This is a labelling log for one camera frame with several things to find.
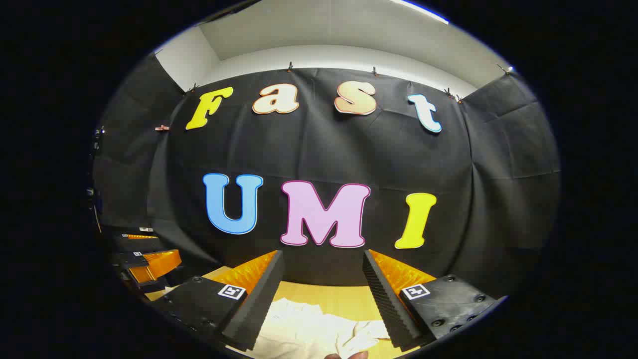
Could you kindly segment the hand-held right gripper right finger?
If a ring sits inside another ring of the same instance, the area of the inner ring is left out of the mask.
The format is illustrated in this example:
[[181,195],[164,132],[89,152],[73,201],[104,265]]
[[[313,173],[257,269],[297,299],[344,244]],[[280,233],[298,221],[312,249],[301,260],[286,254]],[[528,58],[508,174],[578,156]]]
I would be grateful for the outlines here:
[[362,271],[391,343],[402,352],[432,349],[499,305],[454,274],[435,279],[373,250],[364,250]]

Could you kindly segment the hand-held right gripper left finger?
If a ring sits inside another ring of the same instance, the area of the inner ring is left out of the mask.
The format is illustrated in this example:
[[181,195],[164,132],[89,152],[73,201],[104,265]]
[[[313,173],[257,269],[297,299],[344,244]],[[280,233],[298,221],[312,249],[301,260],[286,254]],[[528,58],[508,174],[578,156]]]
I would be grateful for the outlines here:
[[194,276],[152,300],[151,307],[203,343],[252,350],[284,268],[283,251],[274,250],[214,279]]

